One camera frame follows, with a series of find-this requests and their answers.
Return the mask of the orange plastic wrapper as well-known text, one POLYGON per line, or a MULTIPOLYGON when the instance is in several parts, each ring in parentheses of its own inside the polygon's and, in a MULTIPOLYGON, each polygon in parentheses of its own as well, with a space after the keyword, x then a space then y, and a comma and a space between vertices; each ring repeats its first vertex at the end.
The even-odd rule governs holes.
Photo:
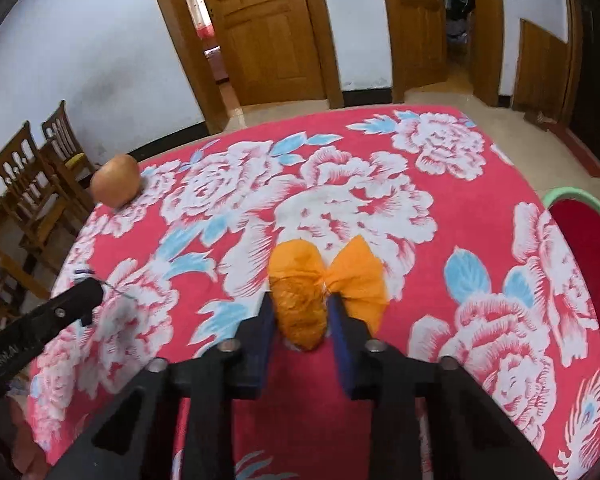
POLYGON ((277 245, 268 260, 268 286, 280 331, 302 351, 325 338, 330 297, 338 294, 347 314, 373 334, 389 303, 384 266, 362 236, 352 238, 331 264, 307 240, 277 245))

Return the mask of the near wooden chair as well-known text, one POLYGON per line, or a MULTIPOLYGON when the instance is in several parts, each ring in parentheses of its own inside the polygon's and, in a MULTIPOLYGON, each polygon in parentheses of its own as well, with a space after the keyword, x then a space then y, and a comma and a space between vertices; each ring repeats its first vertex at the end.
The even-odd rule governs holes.
POLYGON ((60 226, 76 236, 84 211, 42 156, 28 122, 0 151, 0 205, 23 232, 20 246, 47 269, 59 271, 48 250, 50 237, 60 226))

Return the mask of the wooden chair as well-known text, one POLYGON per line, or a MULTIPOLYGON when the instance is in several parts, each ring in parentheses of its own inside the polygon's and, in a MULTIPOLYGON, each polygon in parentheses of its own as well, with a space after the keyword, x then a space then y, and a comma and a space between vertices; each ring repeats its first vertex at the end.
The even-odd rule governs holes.
POLYGON ((42 122, 41 129, 45 139, 41 153, 54 170, 62 190, 89 214, 95 204, 87 188, 96 168, 74 135, 65 100, 42 122))
POLYGON ((42 156, 28 122, 0 151, 0 205, 23 232, 20 246, 47 269, 59 271, 48 250, 50 237, 60 226, 76 236, 84 211, 42 156))

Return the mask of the red floral tablecloth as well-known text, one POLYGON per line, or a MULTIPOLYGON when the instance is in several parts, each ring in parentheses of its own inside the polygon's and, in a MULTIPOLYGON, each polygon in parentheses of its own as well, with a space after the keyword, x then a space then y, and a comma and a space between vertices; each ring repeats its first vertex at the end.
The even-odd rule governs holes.
POLYGON ((198 358, 257 313, 272 251, 330 266, 359 237, 384 269, 378 336, 455 356, 561 479, 600 456, 600 316, 581 260, 512 161, 449 107, 342 110, 162 156, 122 210, 98 206, 54 285, 106 283, 90 326, 35 364, 29 418, 56 462, 151 359, 198 358))

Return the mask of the far wooden chair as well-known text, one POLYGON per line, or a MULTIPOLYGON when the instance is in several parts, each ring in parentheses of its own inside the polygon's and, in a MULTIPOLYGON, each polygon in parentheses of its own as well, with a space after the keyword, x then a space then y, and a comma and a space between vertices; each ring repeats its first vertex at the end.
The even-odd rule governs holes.
POLYGON ((54 170, 62 190, 89 214, 95 204, 87 188, 96 168, 74 135, 65 100, 42 122, 41 129, 45 139, 41 153, 54 170))

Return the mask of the reddish apple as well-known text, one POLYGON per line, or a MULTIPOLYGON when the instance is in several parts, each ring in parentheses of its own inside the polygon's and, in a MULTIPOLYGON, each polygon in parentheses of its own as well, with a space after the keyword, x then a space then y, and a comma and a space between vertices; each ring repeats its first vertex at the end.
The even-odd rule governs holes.
POLYGON ((119 154, 102 165, 91 178, 90 190, 96 203, 120 209, 140 190, 140 167, 128 154, 119 154))

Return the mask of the red door mat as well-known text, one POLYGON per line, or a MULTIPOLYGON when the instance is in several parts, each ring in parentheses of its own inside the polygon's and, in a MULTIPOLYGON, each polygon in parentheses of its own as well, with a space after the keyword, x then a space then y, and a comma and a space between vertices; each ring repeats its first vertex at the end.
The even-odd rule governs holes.
POLYGON ((565 144, 592 178, 600 178, 600 161, 569 128, 562 124, 550 124, 547 129, 565 144))

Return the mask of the left wooden door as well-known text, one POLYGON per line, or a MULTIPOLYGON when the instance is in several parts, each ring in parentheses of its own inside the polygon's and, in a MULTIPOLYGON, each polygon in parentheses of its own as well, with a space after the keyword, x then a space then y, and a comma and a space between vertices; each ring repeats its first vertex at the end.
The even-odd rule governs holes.
POLYGON ((306 0, 204 0, 242 105, 322 100, 306 0))

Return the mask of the wooden door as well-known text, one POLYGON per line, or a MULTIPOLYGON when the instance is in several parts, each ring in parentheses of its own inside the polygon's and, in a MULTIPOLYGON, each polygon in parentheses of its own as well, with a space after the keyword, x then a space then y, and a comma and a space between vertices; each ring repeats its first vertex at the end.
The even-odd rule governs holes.
POLYGON ((306 0, 204 0, 242 105, 322 100, 306 0))
POLYGON ((444 81, 446 69, 443 0, 385 0, 391 49, 392 98, 444 81))

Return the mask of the middle wooden door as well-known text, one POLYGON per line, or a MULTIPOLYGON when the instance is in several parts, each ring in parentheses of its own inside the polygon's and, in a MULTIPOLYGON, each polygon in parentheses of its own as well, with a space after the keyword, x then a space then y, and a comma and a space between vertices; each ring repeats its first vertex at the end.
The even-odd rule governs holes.
POLYGON ((385 0, 391 49, 392 98, 444 81, 446 69, 443 0, 385 0))

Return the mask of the low wooden wall panel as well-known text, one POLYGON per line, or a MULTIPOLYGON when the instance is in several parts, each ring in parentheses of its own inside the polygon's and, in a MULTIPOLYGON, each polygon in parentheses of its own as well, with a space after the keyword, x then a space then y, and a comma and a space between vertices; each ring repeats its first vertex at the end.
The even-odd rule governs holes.
POLYGON ((568 44, 537 24, 521 20, 513 109, 558 119, 568 74, 568 44))

